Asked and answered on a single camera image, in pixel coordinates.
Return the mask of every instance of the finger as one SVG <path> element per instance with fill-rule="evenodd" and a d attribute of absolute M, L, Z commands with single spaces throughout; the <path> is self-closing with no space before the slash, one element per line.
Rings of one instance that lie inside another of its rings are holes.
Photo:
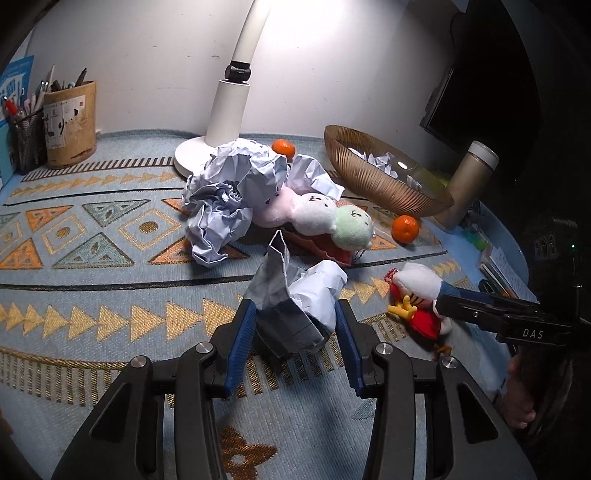
<path fill-rule="evenodd" d="M 518 420 L 509 420 L 507 422 L 507 425 L 510 428 L 516 429 L 516 430 L 523 430 L 525 427 L 527 427 L 527 423 L 525 423 L 524 421 L 518 421 Z"/>
<path fill-rule="evenodd" d="M 509 363 L 507 364 L 507 373 L 509 373 L 510 375 L 515 375 L 519 371 L 520 367 L 521 354 L 518 353 L 513 358 L 511 358 L 511 360 L 509 360 Z"/>
<path fill-rule="evenodd" d="M 530 422 L 535 418 L 535 412 L 533 410 L 523 411 L 519 405 L 515 405 L 510 401 L 505 402 L 505 419 Z"/>
<path fill-rule="evenodd" d="M 509 402 L 519 406 L 522 411 L 528 412 L 533 410 L 534 400 L 517 377 L 509 377 L 506 386 L 506 397 Z"/>

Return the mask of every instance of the patterned rug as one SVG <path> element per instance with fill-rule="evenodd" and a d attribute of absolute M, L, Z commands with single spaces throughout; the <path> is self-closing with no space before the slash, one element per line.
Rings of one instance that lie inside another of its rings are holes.
<path fill-rule="evenodd" d="M 184 179 L 173 167 L 184 139 L 154 131 L 103 136 L 85 162 L 25 176 L 0 210 L 0 408 L 43 478 L 130 358 L 178 356 L 233 318 L 274 233 L 253 226 L 213 270 L 191 261 Z M 330 170 L 322 139 L 290 140 Z M 373 217 L 376 237 L 346 269 L 342 297 L 382 340 L 430 358 L 384 313 L 384 274 L 413 260 L 473 287 L 428 229 L 402 247 L 389 234 L 392 213 L 345 196 Z M 296 245 L 290 253 L 306 268 L 319 260 Z M 478 381 L 469 330 L 456 324 L 450 343 Z M 174 478 L 174 396 L 167 400 L 165 460 Z M 317 355 L 295 355 L 278 368 L 253 352 L 235 398 L 215 408 L 234 480 L 361 478 L 375 407 L 349 388 L 335 338 Z"/>

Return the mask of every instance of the white wall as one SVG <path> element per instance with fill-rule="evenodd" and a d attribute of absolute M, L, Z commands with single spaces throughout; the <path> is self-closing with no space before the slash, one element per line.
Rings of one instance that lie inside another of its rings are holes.
<path fill-rule="evenodd" d="M 425 166 L 457 162 L 418 124 L 451 49 L 413 11 L 441 4 L 457 11 L 450 0 L 277 0 L 252 62 L 242 131 L 322 137 L 336 123 Z M 66 83 L 87 67 L 98 82 L 103 132 L 204 134 L 249 7 L 248 0 L 61 0 L 31 39 L 33 83 L 52 63 Z"/>

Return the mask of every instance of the silver screw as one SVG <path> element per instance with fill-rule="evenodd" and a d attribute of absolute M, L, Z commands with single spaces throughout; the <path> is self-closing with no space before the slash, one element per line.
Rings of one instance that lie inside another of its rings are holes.
<path fill-rule="evenodd" d="M 201 342 L 195 345 L 195 350 L 199 353 L 209 353 L 213 350 L 213 345 L 209 342 Z"/>
<path fill-rule="evenodd" d="M 443 355 L 441 362 L 445 368 L 456 368 L 458 364 L 457 358 L 449 355 Z"/>
<path fill-rule="evenodd" d="M 142 368 L 146 363 L 148 363 L 148 359 L 143 355 L 138 355 L 131 359 L 131 366 L 134 368 Z"/>
<path fill-rule="evenodd" d="M 394 351 L 394 347 L 389 343 L 378 343 L 375 346 L 375 350 L 380 355 L 390 355 Z"/>

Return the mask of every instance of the lamp base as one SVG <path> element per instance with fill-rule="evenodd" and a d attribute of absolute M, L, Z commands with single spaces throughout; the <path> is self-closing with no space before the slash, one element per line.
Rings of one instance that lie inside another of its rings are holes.
<path fill-rule="evenodd" d="M 216 147 L 207 145 L 205 137 L 186 140 L 174 151 L 174 167 L 185 178 L 199 174 L 215 152 Z"/>

